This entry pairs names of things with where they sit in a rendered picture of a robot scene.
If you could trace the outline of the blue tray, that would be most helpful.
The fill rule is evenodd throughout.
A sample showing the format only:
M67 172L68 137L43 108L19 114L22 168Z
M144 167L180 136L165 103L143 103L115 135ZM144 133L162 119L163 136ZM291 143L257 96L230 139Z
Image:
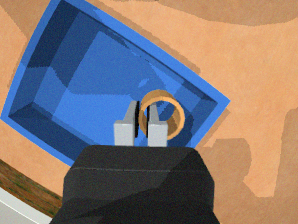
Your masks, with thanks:
M91 3L50 0L21 58L0 119L71 167L83 148L115 145L114 122L124 119L131 101L141 104L157 89L171 93L185 115L184 127L167 146L195 148L231 102Z

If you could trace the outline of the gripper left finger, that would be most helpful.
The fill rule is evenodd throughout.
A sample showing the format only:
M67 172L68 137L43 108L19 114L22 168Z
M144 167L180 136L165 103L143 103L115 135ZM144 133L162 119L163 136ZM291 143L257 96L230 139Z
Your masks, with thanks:
M138 138L140 101L131 101L124 120L114 123L115 146L134 146Z

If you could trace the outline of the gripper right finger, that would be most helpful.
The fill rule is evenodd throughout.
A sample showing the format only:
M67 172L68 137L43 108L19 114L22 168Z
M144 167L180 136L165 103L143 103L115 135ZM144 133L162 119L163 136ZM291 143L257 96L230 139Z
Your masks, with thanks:
M159 121L156 102L147 106L146 138L148 146L167 147L168 124L167 121Z

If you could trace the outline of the bronze bushing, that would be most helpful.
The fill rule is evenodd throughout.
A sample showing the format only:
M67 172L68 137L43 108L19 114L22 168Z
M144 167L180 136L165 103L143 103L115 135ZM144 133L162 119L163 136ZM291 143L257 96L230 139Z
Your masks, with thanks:
M179 103L173 97L172 94L165 90L154 90L150 91L148 94L144 96L141 101L140 111L139 111L139 126L142 132L146 135L146 127L147 127L147 117L144 115L144 111L153 102L156 101L168 101L174 104L174 112L170 119L167 120L168 123L168 140L176 136L180 130L183 128L184 124L184 112Z

